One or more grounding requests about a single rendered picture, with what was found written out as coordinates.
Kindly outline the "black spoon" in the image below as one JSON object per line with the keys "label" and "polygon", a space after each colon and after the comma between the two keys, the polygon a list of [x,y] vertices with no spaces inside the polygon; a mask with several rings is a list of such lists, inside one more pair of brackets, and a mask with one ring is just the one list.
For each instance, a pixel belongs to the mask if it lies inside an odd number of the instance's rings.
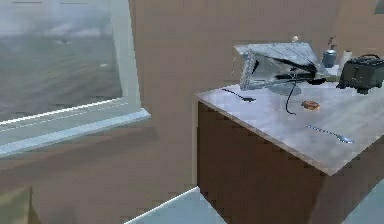
{"label": "black spoon", "polygon": [[239,94],[237,94],[231,90],[225,89],[225,88],[222,88],[221,90],[226,91],[226,92],[231,93],[231,94],[234,94],[245,102],[253,102],[256,100],[255,98],[252,98],[252,97],[243,97],[243,96],[241,96],[241,95],[239,95]]}

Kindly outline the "white framed window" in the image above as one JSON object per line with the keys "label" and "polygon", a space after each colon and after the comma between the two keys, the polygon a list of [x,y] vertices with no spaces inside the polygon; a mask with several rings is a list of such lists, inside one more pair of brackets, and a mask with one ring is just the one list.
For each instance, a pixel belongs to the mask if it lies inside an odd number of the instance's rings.
{"label": "white framed window", "polygon": [[0,0],[0,159],[149,116],[130,0]]}

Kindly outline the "blue-grey vase with red flower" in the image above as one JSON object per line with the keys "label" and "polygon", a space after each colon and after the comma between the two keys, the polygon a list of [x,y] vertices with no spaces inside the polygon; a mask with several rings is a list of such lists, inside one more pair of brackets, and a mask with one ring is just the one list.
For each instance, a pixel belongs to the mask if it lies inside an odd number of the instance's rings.
{"label": "blue-grey vase with red flower", "polygon": [[323,52],[322,64],[325,68],[332,68],[335,65],[337,58],[337,51],[335,43],[335,36],[331,36],[328,40],[328,48]]}

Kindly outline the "white bottle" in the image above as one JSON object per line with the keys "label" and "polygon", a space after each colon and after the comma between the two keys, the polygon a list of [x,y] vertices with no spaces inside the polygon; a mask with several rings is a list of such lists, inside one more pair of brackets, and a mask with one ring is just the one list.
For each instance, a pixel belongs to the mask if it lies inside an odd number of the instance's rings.
{"label": "white bottle", "polygon": [[350,50],[345,50],[340,60],[340,67],[343,67],[345,63],[351,58],[352,58],[352,52]]}

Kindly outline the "brown potato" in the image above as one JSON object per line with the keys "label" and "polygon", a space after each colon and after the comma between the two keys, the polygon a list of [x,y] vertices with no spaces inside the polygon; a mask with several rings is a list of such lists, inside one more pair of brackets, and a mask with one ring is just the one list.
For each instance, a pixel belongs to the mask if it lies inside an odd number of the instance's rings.
{"label": "brown potato", "polygon": [[320,105],[315,101],[303,101],[301,105],[310,111],[316,111],[320,108]]}

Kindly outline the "black toaster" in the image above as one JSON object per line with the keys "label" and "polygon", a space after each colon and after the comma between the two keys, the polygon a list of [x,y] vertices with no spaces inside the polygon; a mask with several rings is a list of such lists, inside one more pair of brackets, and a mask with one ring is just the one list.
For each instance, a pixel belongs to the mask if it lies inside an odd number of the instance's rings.
{"label": "black toaster", "polygon": [[366,95],[371,88],[381,88],[384,82],[384,59],[365,54],[348,60],[343,67],[337,88],[355,88]]}

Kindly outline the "silver spoon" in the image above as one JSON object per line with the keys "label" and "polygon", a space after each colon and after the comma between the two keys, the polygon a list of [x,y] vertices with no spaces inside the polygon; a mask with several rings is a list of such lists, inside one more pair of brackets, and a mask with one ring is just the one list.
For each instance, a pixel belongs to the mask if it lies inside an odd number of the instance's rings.
{"label": "silver spoon", "polygon": [[340,142],[347,143],[347,144],[353,144],[353,143],[354,143],[354,141],[353,141],[352,139],[350,139],[350,138],[348,138],[348,137],[345,137],[345,136],[342,136],[342,135],[339,135],[339,134],[336,134],[336,133],[333,133],[333,132],[331,132],[331,131],[321,129],[321,128],[315,127],[315,126],[313,126],[313,125],[306,125],[306,127],[311,128],[311,129],[316,130],[316,131],[320,131],[320,132],[326,133],[326,134],[333,135],[333,136],[335,136]]}

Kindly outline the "black bent bar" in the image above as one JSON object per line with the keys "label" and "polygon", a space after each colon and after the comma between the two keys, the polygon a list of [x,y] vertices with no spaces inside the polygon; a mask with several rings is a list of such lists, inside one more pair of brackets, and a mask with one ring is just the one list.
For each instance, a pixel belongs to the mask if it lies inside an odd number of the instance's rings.
{"label": "black bent bar", "polygon": [[327,81],[324,77],[317,77],[318,69],[313,62],[306,64],[298,64],[288,59],[281,59],[272,57],[273,61],[289,65],[291,67],[289,73],[277,74],[278,80],[294,80],[294,81],[307,81],[311,85],[321,85]]}

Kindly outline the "brown cabinet with grey worktop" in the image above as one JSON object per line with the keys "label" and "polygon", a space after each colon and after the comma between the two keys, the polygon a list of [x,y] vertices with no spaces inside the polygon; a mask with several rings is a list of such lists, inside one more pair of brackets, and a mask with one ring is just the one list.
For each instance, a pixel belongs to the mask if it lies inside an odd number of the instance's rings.
{"label": "brown cabinet with grey worktop", "polygon": [[346,224],[384,180],[384,88],[232,85],[198,94],[197,112],[197,185],[227,224]]}

